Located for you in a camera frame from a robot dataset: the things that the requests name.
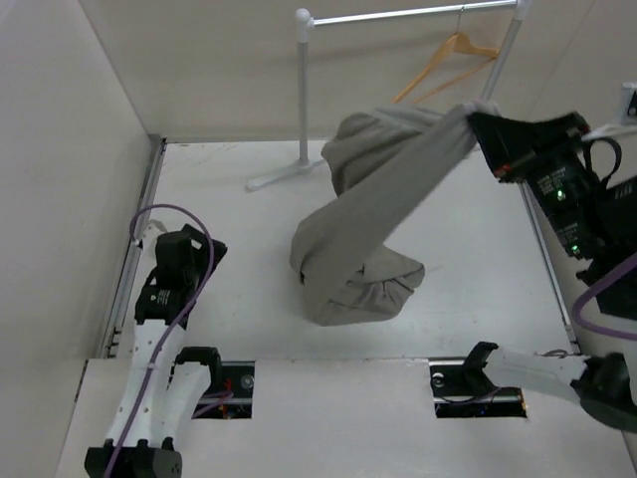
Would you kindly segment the grey trousers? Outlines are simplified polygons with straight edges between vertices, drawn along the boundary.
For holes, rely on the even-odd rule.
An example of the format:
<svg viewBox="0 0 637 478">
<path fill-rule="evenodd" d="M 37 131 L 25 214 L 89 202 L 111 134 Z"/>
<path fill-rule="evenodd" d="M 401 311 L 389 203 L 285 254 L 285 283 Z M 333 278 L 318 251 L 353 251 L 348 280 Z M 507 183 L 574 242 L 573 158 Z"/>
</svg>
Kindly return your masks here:
<svg viewBox="0 0 637 478">
<path fill-rule="evenodd" d="M 484 101 L 441 116 L 391 105 L 340 123 L 321 150 L 335 198 L 303 219 L 291 242 L 310 322 L 377 323 L 401 312 L 426 270 L 384 242 L 475 147 L 469 115 L 499 112 Z"/>
</svg>

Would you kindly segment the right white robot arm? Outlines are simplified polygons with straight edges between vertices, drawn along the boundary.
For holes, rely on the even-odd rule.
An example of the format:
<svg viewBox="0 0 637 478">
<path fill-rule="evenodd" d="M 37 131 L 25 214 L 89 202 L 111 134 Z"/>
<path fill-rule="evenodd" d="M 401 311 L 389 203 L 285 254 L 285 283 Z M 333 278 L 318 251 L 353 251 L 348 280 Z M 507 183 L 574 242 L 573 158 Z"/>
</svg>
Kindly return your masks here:
<svg viewBox="0 0 637 478">
<path fill-rule="evenodd" d="M 636 180 L 614 186 L 593 169 L 595 144 L 608 144 L 616 166 L 622 148 L 609 130 L 578 113 L 544 121 L 474 113 L 468 123 L 494 177 L 531 191 L 566 254 L 589 263 L 576 274 L 587 289 L 573 303 L 581 328 L 619 341 L 603 357 L 519 354 L 480 342 L 466 357 L 463 385 L 528 388 L 568 400 L 598 422 L 636 430 Z"/>
</svg>

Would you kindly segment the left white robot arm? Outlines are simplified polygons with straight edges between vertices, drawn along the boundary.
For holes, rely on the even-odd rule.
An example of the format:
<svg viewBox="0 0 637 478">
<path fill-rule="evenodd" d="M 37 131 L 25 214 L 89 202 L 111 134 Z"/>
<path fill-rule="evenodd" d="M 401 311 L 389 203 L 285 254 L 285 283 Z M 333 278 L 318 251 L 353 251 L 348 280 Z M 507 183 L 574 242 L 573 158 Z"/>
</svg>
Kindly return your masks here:
<svg viewBox="0 0 637 478">
<path fill-rule="evenodd" d="M 104 444 L 87 451 L 89 476 L 181 476 L 180 435 L 224 375 L 218 350 L 185 346 L 185 332 L 197 293 L 226 252 L 189 224 L 157 237 L 155 266 L 134 307 L 126 386 Z"/>
</svg>

